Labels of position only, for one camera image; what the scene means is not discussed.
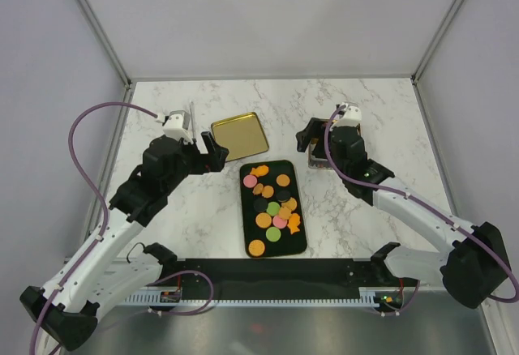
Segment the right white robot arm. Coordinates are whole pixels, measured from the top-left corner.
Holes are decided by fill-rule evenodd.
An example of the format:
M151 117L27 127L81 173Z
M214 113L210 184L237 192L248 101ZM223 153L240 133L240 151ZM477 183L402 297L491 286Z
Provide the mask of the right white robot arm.
M434 251L424 251L387 244L382 259L370 267L374 282L386 286L399 277L441 285L470 309L487 299L517 302L517 295L494 294L505 281L517 287L518 279L501 232L493 224L474 225L427 202L393 171L368 157L356 126L312 118L296 140L298 152L315 142L318 157L328 161L351 195L397 218L434 246Z

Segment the cookie tin box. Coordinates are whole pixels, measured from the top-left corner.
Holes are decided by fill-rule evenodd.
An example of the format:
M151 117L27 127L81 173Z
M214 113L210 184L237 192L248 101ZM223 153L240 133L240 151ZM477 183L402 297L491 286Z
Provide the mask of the cookie tin box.
M343 126L330 130L329 151L335 165L344 173L344 168L351 163L359 162L364 158L364 141L361 136L361 125L354 128ZM308 149L309 166L317 169L331 169L328 158L325 156L313 156L310 145Z

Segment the black sandwich cookie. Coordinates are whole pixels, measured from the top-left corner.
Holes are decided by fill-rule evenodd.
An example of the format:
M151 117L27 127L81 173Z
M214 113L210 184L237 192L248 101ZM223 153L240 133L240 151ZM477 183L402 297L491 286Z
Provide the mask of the black sandwich cookie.
M291 193L288 190L279 190L276 193L276 200L280 203L285 203L291 198Z
M265 212L268 208L268 201L264 198L256 199L253 203L253 208L258 212Z

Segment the orange flower cookie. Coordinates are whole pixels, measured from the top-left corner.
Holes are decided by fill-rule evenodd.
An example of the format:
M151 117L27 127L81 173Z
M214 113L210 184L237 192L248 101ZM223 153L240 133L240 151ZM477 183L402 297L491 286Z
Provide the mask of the orange flower cookie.
M264 186L264 188L262 189L261 195L264 198L266 198L266 199L269 199L269 198L273 197L273 195L274 195L273 187L272 186Z
M281 207L277 215L283 220L288 220L292 215L292 211L288 207Z
M258 183L254 186L253 188L253 195L261 195L263 193L263 190L264 190L264 185L262 183Z

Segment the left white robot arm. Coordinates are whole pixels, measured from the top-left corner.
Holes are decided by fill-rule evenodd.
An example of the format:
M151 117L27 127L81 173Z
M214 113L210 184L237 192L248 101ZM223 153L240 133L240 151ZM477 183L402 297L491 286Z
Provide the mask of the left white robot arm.
M229 154L212 134L201 135L207 148L195 141L166 135L154 139L142 161L105 204L103 221L67 264L43 286L29 286L20 302L58 346L75 351L90 338L106 313L148 284L169 285L178 274L177 256L154 242L115 277L105 270L119 252L168 204L169 195L191 175L218 173Z

